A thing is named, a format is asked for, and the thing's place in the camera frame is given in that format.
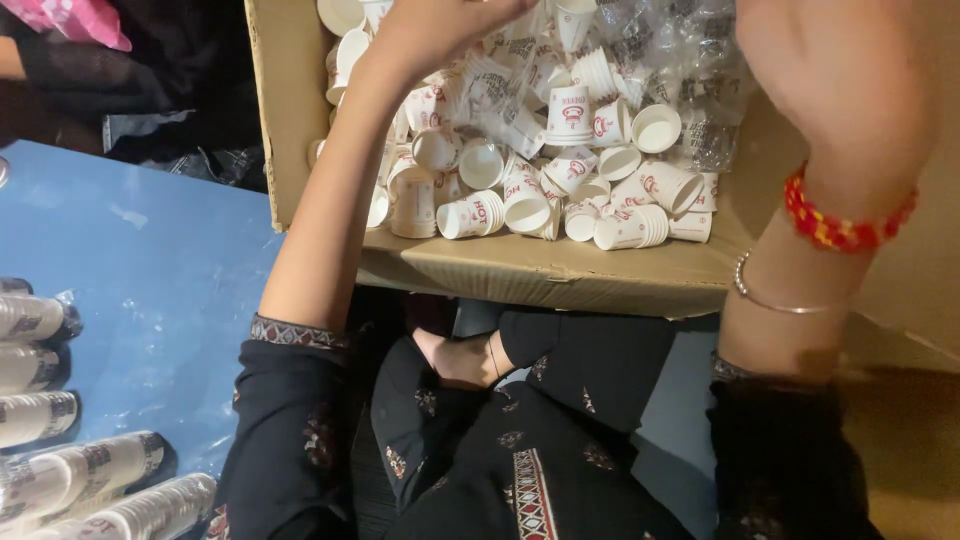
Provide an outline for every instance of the blue tabletop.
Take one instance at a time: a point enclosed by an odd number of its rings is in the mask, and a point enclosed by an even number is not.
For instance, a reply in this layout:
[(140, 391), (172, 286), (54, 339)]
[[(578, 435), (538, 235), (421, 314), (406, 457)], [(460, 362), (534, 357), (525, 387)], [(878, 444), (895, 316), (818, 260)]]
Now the blue tabletop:
[(178, 474), (219, 476), (239, 346), (282, 240), (267, 196), (30, 142), (0, 157), (0, 276), (72, 292), (84, 321), (70, 436), (155, 430)]

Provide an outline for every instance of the pink cloth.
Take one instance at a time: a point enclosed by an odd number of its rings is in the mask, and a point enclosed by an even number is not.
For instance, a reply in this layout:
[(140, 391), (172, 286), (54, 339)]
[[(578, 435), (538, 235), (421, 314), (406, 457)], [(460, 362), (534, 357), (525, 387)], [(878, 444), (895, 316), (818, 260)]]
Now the pink cloth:
[(67, 39), (103, 43), (129, 53), (130, 40), (120, 31), (120, 15), (107, 0), (0, 0), (36, 32), (59, 30)]

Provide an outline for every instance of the silver bangle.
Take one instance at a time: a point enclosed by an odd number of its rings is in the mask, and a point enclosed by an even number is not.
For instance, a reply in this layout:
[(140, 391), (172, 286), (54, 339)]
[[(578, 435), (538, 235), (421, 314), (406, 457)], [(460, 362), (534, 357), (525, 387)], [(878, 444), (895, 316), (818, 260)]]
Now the silver bangle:
[(796, 315), (807, 315), (809, 313), (824, 313), (826, 311), (832, 311), (834, 309), (847, 308), (847, 304), (834, 304), (832, 306), (819, 306), (819, 307), (784, 307), (784, 306), (773, 306), (771, 304), (766, 304), (757, 300), (750, 295), (750, 290), (747, 288), (746, 283), (743, 282), (743, 267), (747, 264), (747, 259), (750, 258), (750, 251), (740, 256), (736, 260), (736, 270), (733, 272), (733, 286), (736, 287), (736, 291), (740, 293), (741, 298), (745, 298), (754, 304), (764, 307), (767, 309), (772, 309), (773, 311), (779, 311), (781, 313), (794, 313)]

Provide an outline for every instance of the finger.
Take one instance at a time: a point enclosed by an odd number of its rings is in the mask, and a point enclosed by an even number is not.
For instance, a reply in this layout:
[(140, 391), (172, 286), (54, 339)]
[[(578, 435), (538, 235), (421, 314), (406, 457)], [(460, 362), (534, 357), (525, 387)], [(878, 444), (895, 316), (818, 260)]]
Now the finger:
[(487, 0), (465, 4), (468, 21), (484, 32), (496, 30), (537, 5), (539, 0)]

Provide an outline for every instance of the red beaded bracelet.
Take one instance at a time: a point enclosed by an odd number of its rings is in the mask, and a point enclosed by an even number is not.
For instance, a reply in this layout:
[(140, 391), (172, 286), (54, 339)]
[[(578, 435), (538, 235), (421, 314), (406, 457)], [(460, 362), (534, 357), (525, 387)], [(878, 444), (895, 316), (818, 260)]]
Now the red beaded bracelet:
[(806, 163), (786, 179), (783, 199), (786, 211), (797, 233), (807, 236), (813, 245), (846, 253), (871, 251), (891, 240), (917, 207), (918, 190), (914, 188), (903, 205), (883, 220), (853, 222), (823, 215), (804, 195)]

